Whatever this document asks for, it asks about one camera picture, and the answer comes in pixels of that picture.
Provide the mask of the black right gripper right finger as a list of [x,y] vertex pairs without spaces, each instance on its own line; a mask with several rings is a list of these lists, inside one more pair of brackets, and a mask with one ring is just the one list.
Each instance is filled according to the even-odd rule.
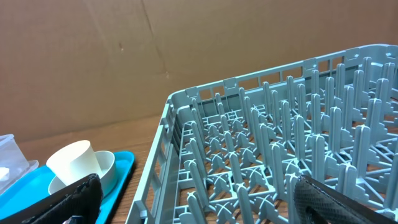
[[299,223],[397,224],[307,175],[298,177],[294,205]]

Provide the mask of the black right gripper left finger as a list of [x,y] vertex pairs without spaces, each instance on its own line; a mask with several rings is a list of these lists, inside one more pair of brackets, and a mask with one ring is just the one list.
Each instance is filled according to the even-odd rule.
[[1,223],[95,223],[104,194],[98,174],[89,174]]

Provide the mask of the white paper cup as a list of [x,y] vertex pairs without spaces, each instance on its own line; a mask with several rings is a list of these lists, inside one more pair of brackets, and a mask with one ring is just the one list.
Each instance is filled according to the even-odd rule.
[[65,184],[70,185],[89,174],[103,176],[89,140],[73,142],[51,155],[46,165]]

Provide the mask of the grey-green small saucer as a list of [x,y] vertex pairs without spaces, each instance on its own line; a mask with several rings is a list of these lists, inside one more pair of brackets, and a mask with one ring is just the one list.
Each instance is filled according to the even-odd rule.
[[[110,151],[96,151],[95,156],[103,172],[100,177],[101,187],[104,197],[108,196],[116,186],[118,175],[116,173],[116,156]],[[49,184],[48,193],[50,195],[65,188],[66,185],[55,176]]]

